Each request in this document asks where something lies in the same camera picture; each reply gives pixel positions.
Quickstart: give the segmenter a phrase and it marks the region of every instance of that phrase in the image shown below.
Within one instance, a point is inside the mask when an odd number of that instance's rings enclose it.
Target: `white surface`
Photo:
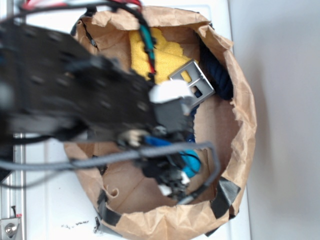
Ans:
[[[255,95],[253,240],[320,237],[320,1],[230,0],[234,54]]]
[[[202,13],[212,19],[217,32],[231,39],[229,10],[227,0],[198,0],[194,4],[186,1],[145,0],[147,5],[159,5],[182,8]],[[30,17],[29,23],[39,26],[69,32],[73,24],[85,10],[41,14]],[[26,160],[28,163],[55,162],[66,160],[61,143],[51,140],[45,144],[27,146]],[[28,172],[27,183],[49,173]],[[27,201],[27,239],[56,240],[56,239],[123,239],[106,233],[94,233],[96,212],[82,190],[74,172],[63,172],[45,183],[28,189]],[[211,237],[205,235],[196,240],[250,240],[247,193],[245,192],[238,216],[220,227]]]

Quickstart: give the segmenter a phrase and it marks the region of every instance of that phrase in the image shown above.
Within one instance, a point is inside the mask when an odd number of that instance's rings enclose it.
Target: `fabric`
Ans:
[[[158,28],[151,28],[151,34],[156,39],[155,54],[155,83],[160,84],[169,80],[169,75],[179,69],[182,65],[191,59],[183,55],[183,48],[176,42],[167,41]],[[147,54],[144,51],[144,43],[140,37],[139,31],[130,31],[131,46],[131,67],[139,75],[148,79],[149,63]],[[188,83],[191,81],[187,72],[182,73],[182,77]]]

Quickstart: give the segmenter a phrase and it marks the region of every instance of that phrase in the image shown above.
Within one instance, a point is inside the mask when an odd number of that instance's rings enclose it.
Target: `crumpled paper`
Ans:
[[[98,210],[98,197],[105,191],[106,207],[121,214],[115,225],[102,223],[108,228],[133,240],[189,240],[215,230],[239,212],[239,206],[248,179],[254,149],[257,118],[255,101],[250,86],[230,51],[233,43],[218,35],[201,14],[167,7],[146,6],[143,15],[151,27],[161,30],[167,41],[179,43],[183,54],[199,60],[199,39],[206,44],[220,63],[228,70],[233,83],[233,99],[225,101],[212,96],[202,103],[195,116],[195,137],[198,143],[211,141],[221,161],[220,176],[241,190],[222,216],[216,218],[211,203],[217,194],[218,180],[192,204],[175,205],[160,194],[153,179],[146,179],[131,162],[108,166],[101,176],[98,169],[78,170],[78,179]],[[93,47],[86,37],[85,28],[95,40]],[[138,29],[138,21],[129,13],[119,10],[97,12],[83,17],[77,23],[75,38],[92,54],[120,60],[124,69],[131,65],[129,31]],[[69,158],[87,159],[119,151],[111,142],[66,143]],[[190,188],[199,186],[213,169],[206,149],[198,152],[201,174],[192,178]]]

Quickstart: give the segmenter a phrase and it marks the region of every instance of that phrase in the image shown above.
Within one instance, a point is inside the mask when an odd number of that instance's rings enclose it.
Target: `dark blue rope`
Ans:
[[[222,99],[230,100],[234,96],[234,86],[230,75],[203,42],[200,43],[200,62],[214,78],[215,82],[212,85],[215,92]]]

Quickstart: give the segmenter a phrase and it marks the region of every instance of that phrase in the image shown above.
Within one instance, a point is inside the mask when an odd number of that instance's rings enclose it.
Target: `white wall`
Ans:
[[[229,0],[234,54],[256,100],[253,240],[320,235],[320,1]]]

